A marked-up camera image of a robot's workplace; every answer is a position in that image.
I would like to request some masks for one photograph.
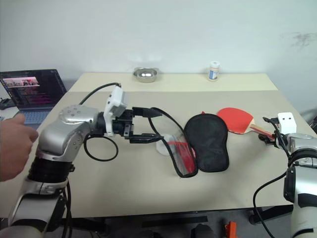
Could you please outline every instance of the laptop keyboard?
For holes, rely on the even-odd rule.
[[[25,124],[41,124],[50,112],[23,112]]]

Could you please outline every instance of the laptop screen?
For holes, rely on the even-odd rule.
[[[66,93],[56,69],[0,72],[0,81],[19,109],[52,108]]]

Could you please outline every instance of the wooden paddle handle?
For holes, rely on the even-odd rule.
[[[267,135],[271,140],[274,140],[274,136],[272,135],[272,133],[264,130],[262,127],[259,127],[257,125],[251,124],[250,128],[252,130],[256,131],[257,133],[260,133],[260,134],[263,134],[263,135]]]

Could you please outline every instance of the small bowl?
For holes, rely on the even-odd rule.
[[[135,68],[133,75],[142,83],[152,83],[156,80],[157,68]]]

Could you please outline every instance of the label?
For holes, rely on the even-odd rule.
[[[216,80],[216,79],[218,78],[218,74],[219,74],[218,71],[212,71],[212,70],[210,70],[210,71],[209,71],[209,79],[211,79],[211,80]]]

